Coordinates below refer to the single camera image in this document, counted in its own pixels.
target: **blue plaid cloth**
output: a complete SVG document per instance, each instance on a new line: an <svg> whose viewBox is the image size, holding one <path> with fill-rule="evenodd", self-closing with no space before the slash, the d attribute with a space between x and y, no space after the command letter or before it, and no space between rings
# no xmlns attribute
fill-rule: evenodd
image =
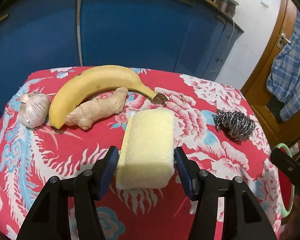
<svg viewBox="0 0 300 240"><path fill-rule="evenodd" d="M291 44L287 44L274 59L267 79L267 89L284 108L280 111L283 121L300 110L300 12L294 25Z"/></svg>

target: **garlic bulb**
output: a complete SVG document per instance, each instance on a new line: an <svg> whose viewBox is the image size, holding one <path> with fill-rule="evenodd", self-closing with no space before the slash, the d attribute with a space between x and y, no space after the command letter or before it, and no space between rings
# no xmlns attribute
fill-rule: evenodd
<svg viewBox="0 0 300 240"><path fill-rule="evenodd" d="M49 113L49 97L40 92L31 92L19 97L21 101L18 119L26 127L34 128L42 125Z"/></svg>

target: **banana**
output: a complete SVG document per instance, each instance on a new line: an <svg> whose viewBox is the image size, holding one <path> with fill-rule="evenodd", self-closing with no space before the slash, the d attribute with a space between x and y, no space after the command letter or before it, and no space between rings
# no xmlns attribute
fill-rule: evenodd
<svg viewBox="0 0 300 240"><path fill-rule="evenodd" d="M55 95L49 109L49 124L60 129L65 117L87 97L106 90L126 87L139 91L155 101L168 101L160 93L146 87L139 76L129 68L115 65L93 67L70 79Z"/></svg>

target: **screw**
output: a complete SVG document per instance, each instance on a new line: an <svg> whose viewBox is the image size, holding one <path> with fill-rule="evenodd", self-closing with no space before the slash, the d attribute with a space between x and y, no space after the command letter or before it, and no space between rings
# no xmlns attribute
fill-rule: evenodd
<svg viewBox="0 0 300 240"><path fill-rule="evenodd" d="M208 175L209 175L209 172L206 171L206 170L200 170L200 171L199 171L199 175L205 177L205 176L208 176Z"/></svg>
<svg viewBox="0 0 300 240"><path fill-rule="evenodd" d="M239 177L239 176L235 177L234 180L235 180L236 182L238 182L238 183L243 182L243 179L242 179L241 177Z"/></svg>
<svg viewBox="0 0 300 240"><path fill-rule="evenodd" d="M83 174L84 174L84 176L90 176L91 174L92 174L92 170L85 170L84 172L83 172Z"/></svg>
<svg viewBox="0 0 300 240"><path fill-rule="evenodd" d="M58 177L57 176L53 176L53 177L51 177L50 179L49 179L49 181L51 182L51 183L55 183L55 182L57 182L58 181Z"/></svg>

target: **table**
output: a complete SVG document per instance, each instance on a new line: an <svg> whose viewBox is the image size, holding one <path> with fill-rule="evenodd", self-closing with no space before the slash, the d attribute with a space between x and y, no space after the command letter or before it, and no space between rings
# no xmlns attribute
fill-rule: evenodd
<svg viewBox="0 0 300 240"><path fill-rule="evenodd" d="M29 208L51 176L71 178L91 168L111 145L120 150L130 113L160 107L143 95L129 92L122 113L95 123L88 131L66 126L54 131L48 123L28 129L18 122L21 94L42 91L52 100L65 82L87 68L32 73L5 107L0 120L0 231L11 239L16 238ZM175 147L182 146L188 158L219 178L242 176L278 235L281 193L277 169L269 161L270 148L262 128L240 92L184 74L133 71L145 85L169 98L165 107L175 114ZM217 109L239 110L254 119L257 126L253 137L235 142L224 132L218 133L213 121ZM176 172L162 189L117 190L113 180L96 205L107 240L187 239L196 208L196 202L186 198ZM222 198L218 207L216 240L222 232ZM73 199L69 200L69 217L72 239L78 239Z"/></svg>

